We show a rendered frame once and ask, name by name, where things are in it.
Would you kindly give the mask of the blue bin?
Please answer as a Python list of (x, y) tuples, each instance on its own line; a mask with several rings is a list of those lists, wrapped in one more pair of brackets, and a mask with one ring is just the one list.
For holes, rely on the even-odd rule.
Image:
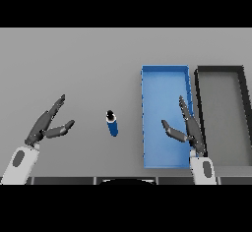
[(186, 133), (179, 96), (194, 114), (189, 66), (143, 65), (141, 76), (144, 167), (186, 169), (189, 167), (189, 143), (170, 138), (161, 121)]

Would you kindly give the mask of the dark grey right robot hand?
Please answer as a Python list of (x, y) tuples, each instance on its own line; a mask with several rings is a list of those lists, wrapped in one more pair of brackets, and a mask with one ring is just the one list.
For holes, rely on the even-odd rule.
[(189, 108), (182, 96), (179, 96), (179, 106), (184, 119), (186, 133), (172, 128), (165, 120), (162, 120), (161, 124), (170, 138), (174, 138), (181, 143), (188, 142), (199, 156), (204, 156), (207, 151), (205, 149), (201, 129), (195, 117), (189, 112)]

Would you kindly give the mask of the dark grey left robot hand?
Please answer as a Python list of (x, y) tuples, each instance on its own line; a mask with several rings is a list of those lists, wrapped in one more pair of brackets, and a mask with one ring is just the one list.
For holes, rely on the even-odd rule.
[(34, 123), (28, 137), (25, 139), (25, 144), (34, 147), (36, 143), (39, 143), (43, 138), (58, 138), (64, 136), (75, 124), (74, 120), (70, 120), (67, 124), (50, 129), (49, 126), (58, 113), (60, 107), (64, 104), (65, 95), (62, 95), (51, 107), (50, 110), (46, 110)]

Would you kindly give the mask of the dark grey bin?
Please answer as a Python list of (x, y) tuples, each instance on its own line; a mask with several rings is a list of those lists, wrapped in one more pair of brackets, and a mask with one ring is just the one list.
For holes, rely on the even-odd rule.
[(252, 107), (243, 66), (198, 66), (199, 119), (215, 166), (252, 166)]

